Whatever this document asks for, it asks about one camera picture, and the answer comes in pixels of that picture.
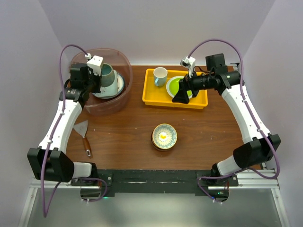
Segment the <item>teal glazed mug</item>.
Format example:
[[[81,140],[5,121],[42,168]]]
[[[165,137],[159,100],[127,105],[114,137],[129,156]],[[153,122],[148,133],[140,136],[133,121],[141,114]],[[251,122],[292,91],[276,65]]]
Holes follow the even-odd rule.
[[[117,84],[117,78],[111,65],[104,63],[101,68],[101,86],[109,87]]]

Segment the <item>yellow rimmed bowl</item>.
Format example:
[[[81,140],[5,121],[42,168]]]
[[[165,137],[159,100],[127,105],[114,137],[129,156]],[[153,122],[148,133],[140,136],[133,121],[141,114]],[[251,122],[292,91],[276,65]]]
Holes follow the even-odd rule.
[[[155,127],[153,132],[153,140],[160,148],[169,148],[176,144],[178,135],[176,129],[167,123],[162,123]]]

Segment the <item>mint green divided dish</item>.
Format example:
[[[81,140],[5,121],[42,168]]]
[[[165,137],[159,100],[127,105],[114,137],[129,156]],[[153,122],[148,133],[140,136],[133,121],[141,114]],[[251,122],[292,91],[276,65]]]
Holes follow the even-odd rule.
[[[113,70],[114,82],[108,87],[101,87],[99,93],[93,93],[97,98],[108,99],[117,95],[118,93],[118,78],[116,70]]]

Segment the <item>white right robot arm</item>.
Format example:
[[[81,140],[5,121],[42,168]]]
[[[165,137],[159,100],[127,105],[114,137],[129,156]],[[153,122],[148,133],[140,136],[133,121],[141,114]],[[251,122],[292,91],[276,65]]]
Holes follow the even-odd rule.
[[[188,104],[188,91],[196,97],[200,90],[216,90],[231,109],[244,143],[229,158],[213,165],[210,175],[212,183],[221,186],[228,177],[244,169],[271,159],[277,161],[276,149],[281,139],[277,134],[272,134],[259,118],[241,74],[236,70],[228,71],[222,53],[206,57],[207,71],[202,76],[195,71],[195,61],[193,57],[181,60],[180,64],[188,69],[188,74],[179,81],[178,92],[172,101]]]

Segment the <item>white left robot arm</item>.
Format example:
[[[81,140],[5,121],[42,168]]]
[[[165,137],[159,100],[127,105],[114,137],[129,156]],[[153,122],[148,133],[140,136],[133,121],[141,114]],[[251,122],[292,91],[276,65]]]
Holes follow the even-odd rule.
[[[94,185],[98,181],[96,165],[71,161],[66,148],[74,123],[90,93],[101,88],[101,68],[90,63],[71,66],[71,77],[63,85],[51,127],[38,147],[30,148],[27,154],[37,180],[69,182],[81,178],[86,185]]]

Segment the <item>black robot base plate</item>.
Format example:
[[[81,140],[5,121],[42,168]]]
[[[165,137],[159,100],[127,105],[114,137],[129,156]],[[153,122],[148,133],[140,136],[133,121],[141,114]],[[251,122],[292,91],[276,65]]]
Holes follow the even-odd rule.
[[[72,186],[80,186],[82,198],[96,199],[101,194],[114,197],[118,193],[173,193],[205,196],[226,201],[229,189],[238,186],[238,178],[232,175],[225,179],[202,179],[210,176],[209,170],[98,170],[102,182],[72,180]]]

